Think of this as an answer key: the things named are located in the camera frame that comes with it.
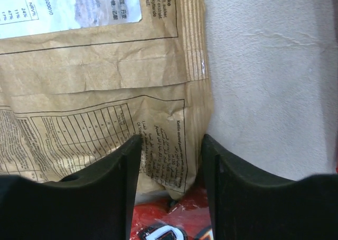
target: paper bag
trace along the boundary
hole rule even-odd
[[[143,138],[137,191],[193,184],[213,108],[203,0],[0,0],[0,172],[58,181]]]

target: white wall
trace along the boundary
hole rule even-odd
[[[205,3],[215,98],[209,134],[283,177],[333,172],[338,126],[333,0]]]

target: red packaging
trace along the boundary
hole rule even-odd
[[[175,206],[168,199],[134,208],[130,240],[213,240],[206,190],[194,186]]]

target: black rubber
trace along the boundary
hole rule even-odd
[[[208,135],[202,159],[215,240],[338,239],[338,175],[281,178]]]
[[[141,138],[60,182],[0,176],[0,239],[128,240]]]

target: sticker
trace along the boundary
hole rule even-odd
[[[187,240],[184,230],[167,224],[156,224],[140,232],[141,240]]]
[[[0,0],[0,39],[141,18],[139,0]]]

